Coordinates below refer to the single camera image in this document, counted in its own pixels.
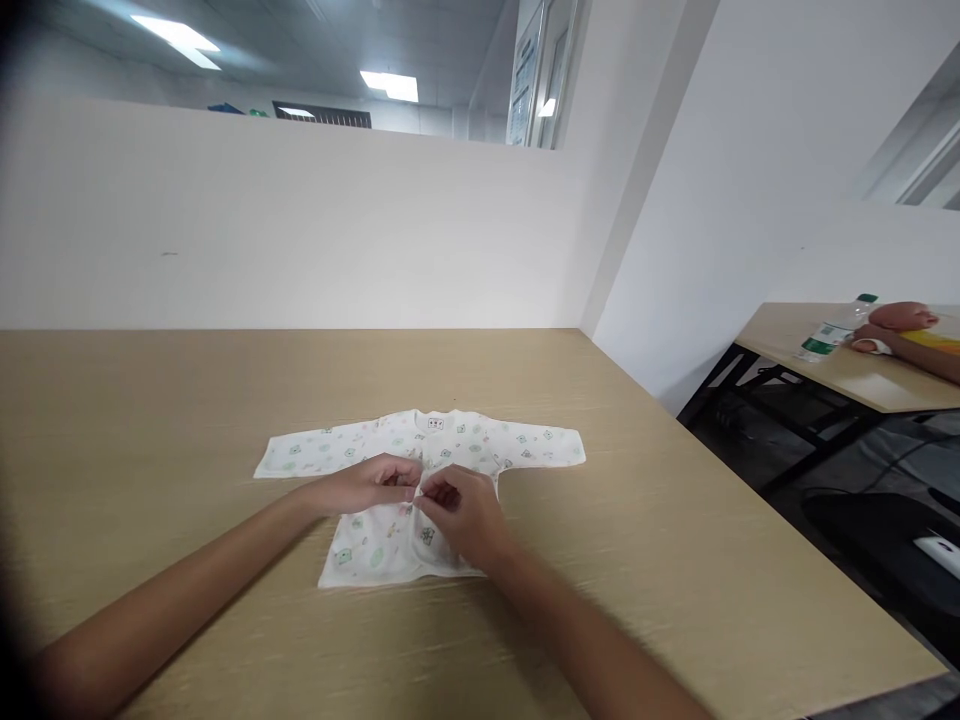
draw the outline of table surface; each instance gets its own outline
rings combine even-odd
[[[819,363],[794,357],[800,344],[838,307],[764,303],[737,344],[884,414],[960,408],[960,387],[889,356],[841,347]]]
[[[34,642],[303,482],[251,479],[269,436],[408,408],[577,428],[584,465],[502,476],[510,525],[720,718],[796,720],[943,672],[576,330],[0,333]],[[318,590],[335,524],[128,716],[584,716],[485,579]]]

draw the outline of white baby garment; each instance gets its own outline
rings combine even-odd
[[[566,467],[586,459],[580,433],[493,420],[474,412],[387,415],[378,420],[270,438],[255,478],[325,475],[390,453],[423,463],[423,481],[447,465],[493,478],[512,467]],[[340,518],[319,587],[409,582],[424,575],[482,575],[410,503]]]

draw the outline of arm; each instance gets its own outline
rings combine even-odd
[[[890,348],[894,357],[898,357],[931,375],[943,378],[947,382],[960,385],[960,357],[942,352],[936,348],[919,345],[901,337],[893,330],[864,325],[853,333],[854,349],[858,349],[858,340],[880,340]]]
[[[316,520],[410,501],[419,480],[419,463],[379,455],[293,490],[44,649],[42,696],[62,717],[115,712]]]
[[[507,597],[592,718],[709,720],[643,648],[517,545],[490,478],[454,465],[431,477],[423,491],[414,503]]]

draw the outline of forearm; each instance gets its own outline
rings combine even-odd
[[[706,720],[709,713],[636,642],[519,550],[488,572],[555,658],[594,720]]]
[[[300,490],[127,593],[36,660],[65,717],[117,710],[320,515]]]
[[[932,375],[960,385],[960,357],[920,345],[899,335],[893,335],[884,342],[890,346],[894,356]]]

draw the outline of white device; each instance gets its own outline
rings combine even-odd
[[[960,548],[939,535],[917,538],[913,544],[930,556],[937,565],[960,580]]]

